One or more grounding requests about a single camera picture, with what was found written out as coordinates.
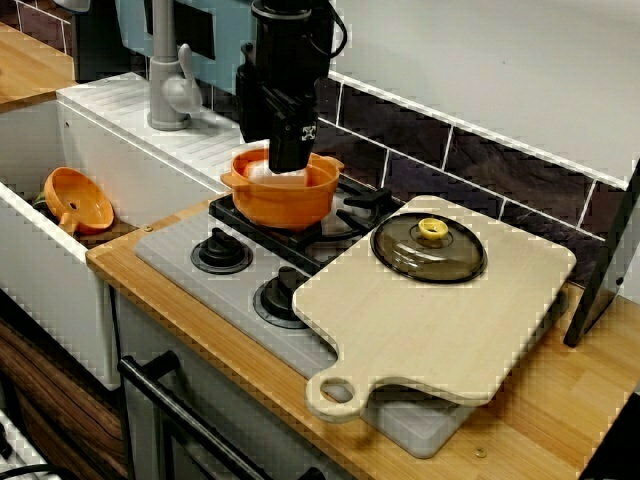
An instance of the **burner grate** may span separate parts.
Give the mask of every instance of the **burner grate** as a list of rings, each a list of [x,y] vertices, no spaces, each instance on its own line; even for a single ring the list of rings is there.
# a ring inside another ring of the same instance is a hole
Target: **burner grate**
[[[246,218],[233,204],[232,195],[214,200],[209,205],[209,214],[249,239],[291,262],[309,275],[318,273],[337,256],[319,260],[307,255],[305,249],[315,243],[331,243],[362,237],[400,208],[401,203],[391,197],[386,189],[372,190],[346,177],[340,176],[337,192],[345,196],[348,206],[367,209],[368,218],[363,218],[346,210],[338,210],[336,215],[350,227],[346,232],[324,234],[321,222],[317,222],[301,232],[262,227]]]

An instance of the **dark tile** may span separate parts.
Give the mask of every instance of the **dark tile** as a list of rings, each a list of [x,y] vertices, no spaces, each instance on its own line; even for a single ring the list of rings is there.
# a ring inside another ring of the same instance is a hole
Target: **dark tile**
[[[229,118],[234,122],[240,121],[240,114],[238,113],[238,101],[235,95],[222,90],[220,88],[213,87],[213,97],[211,99],[213,110]]]
[[[584,286],[589,280],[604,242],[585,235],[528,208],[507,202],[501,220],[571,250],[577,259],[569,280]]]
[[[147,57],[129,50],[129,63],[131,65],[131,71],[141,77],[147,78]]]
[[[399,152],[441,166],[450,126],[344,86],[340,125]]]
[[[582,228],[606,238],[623,196],[624,190],[601,182],[596,183],[582,221]]]
[[[38,9],[55,15],[62,20],[71,21],[71,12],[58,7],[53,0],[38,0]]]
[[[316,96],[318,97],[316,112],[320,118],[336,123],[339,95],[340,84],[338,82],[330,78],[318,80],[316,83]]]
[[[0,22],[16,30],[20,30],[18,4],[15,0],[0,0]]]
[[[196,79],[196,82],[200,87],[200,94],[202,95],[202,106],[205,108],[211,108],[211,85],[198,79]]]
[[[389,158],[384,186],[405,202],[417,195],[435,195],[492,218],[498,218],[502,205],[500,197],[395,153]]]
[[[313,151],[337,158],[345,164],[344,173],[362,183],[376,188],[382,183],[384,148],[320,121]]]
[[[65,53],[70,57],[72,57],[73,56],[73,39],[71,38],[71,35],[72,35],[71,24],[63,22],[62,31],[64,32]]]
[[[577,225],[592,180],[566,168],[455,129],[446,170]]]
[[[62,21],[26,5],[18,8],[24,33],[64,53]]]

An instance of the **sink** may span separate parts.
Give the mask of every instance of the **sink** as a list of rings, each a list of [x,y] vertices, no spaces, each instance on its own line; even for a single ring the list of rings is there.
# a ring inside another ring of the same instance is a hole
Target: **sink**
[[[213,114],[169,135],[145,128],[148,96],[125,83],[144,92],[148,82],[122,77],[0,115],[0,288],[110,390],[120,376],[109,289],[87,267],[87,247],[30,201],[55,168],[71,167],[139,228],[226,190],[216,177],[243,144],[237,125]]]

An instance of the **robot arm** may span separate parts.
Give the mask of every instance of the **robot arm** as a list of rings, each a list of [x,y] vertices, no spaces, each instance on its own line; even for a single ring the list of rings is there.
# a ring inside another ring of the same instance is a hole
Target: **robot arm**
[[[270,140],[271,171],[300,170],[316,138],[315,82],[346,45],[346,28],[329,0],[255,0],[251,10],[258,32],[236,76],[240,129],[247,142]],[[330,53],[334,22],[343,38]]]

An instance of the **black oven handle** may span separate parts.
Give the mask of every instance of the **black oven handle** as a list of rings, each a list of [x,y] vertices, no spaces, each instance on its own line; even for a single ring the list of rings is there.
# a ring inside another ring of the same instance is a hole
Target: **black oven handle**
[[[217,457],[240,480],[272,480],[218,431],[191,410],[182,400],[157,380],[180,367],[180,359],[171,350],[141,367],[130,355],[118,362],[118,371],[175,424]],[[300,480],[324,480],[315,467]]]

